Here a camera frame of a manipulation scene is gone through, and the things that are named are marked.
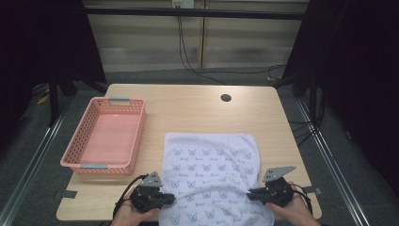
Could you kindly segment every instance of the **black curtain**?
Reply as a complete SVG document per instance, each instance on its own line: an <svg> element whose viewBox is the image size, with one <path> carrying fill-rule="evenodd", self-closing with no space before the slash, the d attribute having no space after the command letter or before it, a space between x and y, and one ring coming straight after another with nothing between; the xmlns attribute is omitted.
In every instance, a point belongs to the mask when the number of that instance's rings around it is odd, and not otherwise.
<svg viewBox="0 0 399 226"><path fill-rule="evenodd" d="M31 99L31 91L53 73L66 80L105 83L88 16L51 8L81 8L81 0L0 2L0 136L7 142Z"/></svg>
<svg viewBox="0 0 399 226"><path fill-rule="evenodd" d="M316 72L328 104L399 197L399 2L310 1L309 10L327 14L323 3L336 16L325 26L323 20L302 24L284 76Z"/></svg>

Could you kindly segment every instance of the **human hand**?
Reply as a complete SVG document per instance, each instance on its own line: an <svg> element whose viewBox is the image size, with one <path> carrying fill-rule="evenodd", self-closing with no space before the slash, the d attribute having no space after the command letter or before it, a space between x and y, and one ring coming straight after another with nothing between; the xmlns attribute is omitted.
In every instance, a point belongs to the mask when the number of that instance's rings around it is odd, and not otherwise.
<svg viewBox="0 0 399 226"><path fill-rule="evenodd" d="M288 182L288 184L291 185L293 190L296 190L296 187L293 186L293 182ZM293 200L283 208L272 202L268 202L266 206L272 209L276 214L286 218L294 226L320 226L309 211L302 197L297 193L294 193Z"/></svg>
<svg viewBox="0 0 399 226"><path fill-rule="evenodd" d="M132 191L125 196L124 199L126 201L120 206L118 213L112 220L111 226L137 226L141 221L152 218L161 211L160 209L155 208L146 213L138 212L130 201Z"/></svg>

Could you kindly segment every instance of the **pink plastic basket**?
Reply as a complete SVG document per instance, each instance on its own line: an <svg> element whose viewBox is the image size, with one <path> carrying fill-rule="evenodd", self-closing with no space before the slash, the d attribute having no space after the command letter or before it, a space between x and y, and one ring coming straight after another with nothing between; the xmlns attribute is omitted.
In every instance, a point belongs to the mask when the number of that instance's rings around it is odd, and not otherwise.
<svg viewBox="0 0 399 226"><path fill-rule="evenodd" d="M132 174L145 115L144 100L91 99L61 166L80 174Z"/></svg>

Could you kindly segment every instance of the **power outlet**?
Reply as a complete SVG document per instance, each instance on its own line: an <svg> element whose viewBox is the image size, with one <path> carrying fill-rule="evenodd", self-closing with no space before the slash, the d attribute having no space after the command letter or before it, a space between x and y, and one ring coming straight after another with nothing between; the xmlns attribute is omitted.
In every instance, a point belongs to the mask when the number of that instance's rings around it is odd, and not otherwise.
<svg viewBox="0 0 399 226"><path fill-rule="evenodd" d="M194 8L194 0L172 0L173 8Z"/></svg>
<svg viewBox="0 0 399 226"><path fill-rule="evenodd" d="M183 8L194 8L194 0L183 0Z"/></svg>
<svg viewBox="0 0 399 226"><path fill-rule="evenodd" d="M172 0L173 8L183 8L183 0Z"/></svg>

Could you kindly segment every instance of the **patterned cloth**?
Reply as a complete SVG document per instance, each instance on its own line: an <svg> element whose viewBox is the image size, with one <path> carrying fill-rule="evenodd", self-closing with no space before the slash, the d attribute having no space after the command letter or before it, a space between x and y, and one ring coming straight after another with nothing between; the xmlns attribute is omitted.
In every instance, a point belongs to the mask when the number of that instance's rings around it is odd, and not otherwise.
<svg viewBox="0 0 399 226"><path fill-rule="evenodd" d="M251 135L167 134L161 191L176 202L164 206L159 225L273 225L273 212L246 195L259 170Z"/></svg>

